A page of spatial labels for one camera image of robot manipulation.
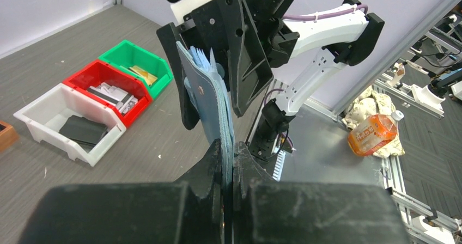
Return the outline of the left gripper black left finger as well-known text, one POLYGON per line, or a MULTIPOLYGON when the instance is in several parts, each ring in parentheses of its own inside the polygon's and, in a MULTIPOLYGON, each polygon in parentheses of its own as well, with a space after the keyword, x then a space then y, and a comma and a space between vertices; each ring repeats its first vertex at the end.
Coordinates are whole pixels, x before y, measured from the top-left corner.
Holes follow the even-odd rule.
POLYGON ((221 142, 173 182, 48 190, 19 243, 221 243, 221 142))

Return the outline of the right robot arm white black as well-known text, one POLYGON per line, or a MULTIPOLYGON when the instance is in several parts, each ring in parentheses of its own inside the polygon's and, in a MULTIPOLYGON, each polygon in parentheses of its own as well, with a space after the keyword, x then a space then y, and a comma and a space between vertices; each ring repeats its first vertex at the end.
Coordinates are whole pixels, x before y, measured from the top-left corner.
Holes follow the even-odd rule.
POLYGON ((208 141, 234 145, 232 115, 241 117, 273 80, 272 69, 316 50, 304 71, 275 98, 267 96, 248 146, 267 161, 292 151, 289 124, 332 75, 364 61, 384 26, 358 0, 302 16, 294 0, 167 0, 177 19, 157 31, 170 63, 183 125, 203 125, 208 141))

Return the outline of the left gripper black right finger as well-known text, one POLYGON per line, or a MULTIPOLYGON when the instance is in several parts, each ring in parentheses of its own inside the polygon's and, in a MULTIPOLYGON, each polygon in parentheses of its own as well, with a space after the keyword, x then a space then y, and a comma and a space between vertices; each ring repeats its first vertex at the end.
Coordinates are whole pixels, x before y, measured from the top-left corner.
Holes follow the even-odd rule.
POLYGON ((383 188, 278 182, 244 142, 234 149, 234 243, 410 243, 383 188))

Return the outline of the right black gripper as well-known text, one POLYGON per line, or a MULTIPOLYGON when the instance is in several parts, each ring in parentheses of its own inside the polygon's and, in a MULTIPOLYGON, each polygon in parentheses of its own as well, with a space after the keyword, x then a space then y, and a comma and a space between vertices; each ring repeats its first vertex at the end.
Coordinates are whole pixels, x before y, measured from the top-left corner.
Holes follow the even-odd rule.
MULTIPOLYGON (((182 33, 186 47, 213 50, 220 63, 227 62, 234 113, 243 116, 268 86, 273 75, 245 0, 212 0, 190 14, 193 27, 182 33)), ((156 31, 167 56, 178 90, 181 120, 187 130, 199 122, 199 114, 184 85, 186 74, 177 49, 182 38, 173 22, 156 31)))

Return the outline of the blue leather card holder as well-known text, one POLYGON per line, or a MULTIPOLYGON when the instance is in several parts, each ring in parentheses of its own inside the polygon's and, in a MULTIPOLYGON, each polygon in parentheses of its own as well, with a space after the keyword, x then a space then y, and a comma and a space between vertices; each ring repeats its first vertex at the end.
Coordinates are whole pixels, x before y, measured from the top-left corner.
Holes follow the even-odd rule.
POLYGON ((234 125, 224 72, 218 69, 214 52, 176 42, 181 65, 186 75, 183 84, 197 110, 207 140, 221 141, 222 181, 224 188, 232 184, 234 157, 234 125))

